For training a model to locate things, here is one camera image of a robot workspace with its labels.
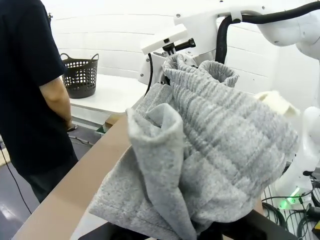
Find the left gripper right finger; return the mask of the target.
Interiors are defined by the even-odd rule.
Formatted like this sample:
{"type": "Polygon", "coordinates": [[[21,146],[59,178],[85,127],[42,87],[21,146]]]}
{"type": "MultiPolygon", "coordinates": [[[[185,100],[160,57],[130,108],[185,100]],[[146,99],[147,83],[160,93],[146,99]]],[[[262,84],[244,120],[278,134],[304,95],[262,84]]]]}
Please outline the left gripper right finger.
{"type": "Polygon", "coordinates": [[[221,233],[233,240],[298,240],[256,210],[230,223],[220,224],[221,233]]]}

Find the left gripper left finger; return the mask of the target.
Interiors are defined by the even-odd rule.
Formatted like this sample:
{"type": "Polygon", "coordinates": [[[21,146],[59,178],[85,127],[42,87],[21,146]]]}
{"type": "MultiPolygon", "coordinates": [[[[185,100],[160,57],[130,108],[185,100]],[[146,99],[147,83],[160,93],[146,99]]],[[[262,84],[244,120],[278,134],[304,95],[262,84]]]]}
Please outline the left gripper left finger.
{"type": "Polygon", "coordinates": [[[89,233],[79,237],[79,240],[147,240],[149,236],[107,222],[89,233]]]}

